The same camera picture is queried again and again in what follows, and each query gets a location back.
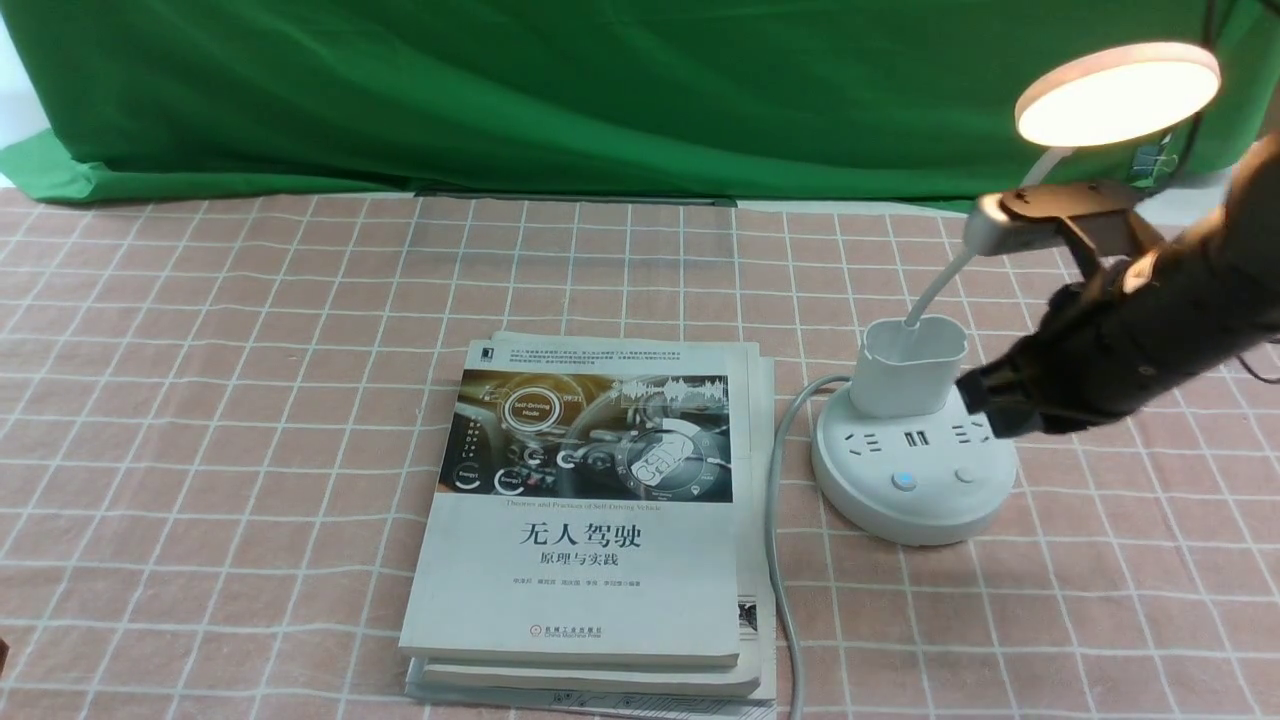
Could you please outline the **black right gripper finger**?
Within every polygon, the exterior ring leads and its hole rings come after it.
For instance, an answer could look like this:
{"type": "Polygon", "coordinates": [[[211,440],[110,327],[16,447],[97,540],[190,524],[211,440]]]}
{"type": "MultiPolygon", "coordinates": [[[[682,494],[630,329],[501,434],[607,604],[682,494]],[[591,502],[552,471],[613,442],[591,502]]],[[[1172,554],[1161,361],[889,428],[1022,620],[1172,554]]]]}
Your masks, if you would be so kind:
{"type": "Polygon", "coordinates": [[[1025,400],[991,401],[986,416],[996,438],[1012,439],[1041,432],[1041,413],[1025,400]]]}

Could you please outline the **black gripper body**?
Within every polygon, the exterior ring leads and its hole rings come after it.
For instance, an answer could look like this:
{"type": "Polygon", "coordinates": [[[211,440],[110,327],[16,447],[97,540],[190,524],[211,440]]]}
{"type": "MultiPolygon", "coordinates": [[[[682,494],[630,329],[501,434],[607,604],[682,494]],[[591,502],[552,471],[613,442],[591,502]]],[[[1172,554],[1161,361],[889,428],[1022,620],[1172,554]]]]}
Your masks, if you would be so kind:
{"type": "Polygon", "coordinates": [[[1012,372],[1012,397],[1034,404],[1041,432],[1120,421],[1181,383],[1181,301],[1165,284],[1068,284],[1036,331],[991,366],[1012,372]]]}

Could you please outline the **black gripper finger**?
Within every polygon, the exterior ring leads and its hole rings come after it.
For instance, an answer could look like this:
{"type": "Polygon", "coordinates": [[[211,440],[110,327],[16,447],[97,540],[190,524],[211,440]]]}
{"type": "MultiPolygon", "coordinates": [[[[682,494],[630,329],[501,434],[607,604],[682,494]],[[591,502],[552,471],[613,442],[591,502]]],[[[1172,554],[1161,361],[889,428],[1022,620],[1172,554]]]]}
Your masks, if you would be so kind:
{"type": "Polygon", "coordinates": [[[1009,366],[975,366],[956,379],[968,413],[987,413],[1012,397],[1012,372],[1009,366]]]}

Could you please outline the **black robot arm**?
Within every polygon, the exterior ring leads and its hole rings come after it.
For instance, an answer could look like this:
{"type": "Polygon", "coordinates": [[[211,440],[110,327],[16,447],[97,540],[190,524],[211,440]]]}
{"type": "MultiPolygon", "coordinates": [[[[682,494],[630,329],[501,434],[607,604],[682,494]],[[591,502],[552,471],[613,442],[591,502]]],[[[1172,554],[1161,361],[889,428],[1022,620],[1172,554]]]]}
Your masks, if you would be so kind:
{"type": "Polygon", "coordinates": [[[989,196],[975,219],[995,254],[1065,247],[1080,279],[1037,328],[956,387],[993,433],[1065,436],[1120,421],[1277,337],[1277,136],[1236,165],[1221,204],[1166,240],[1110,182],[989,196]]]}

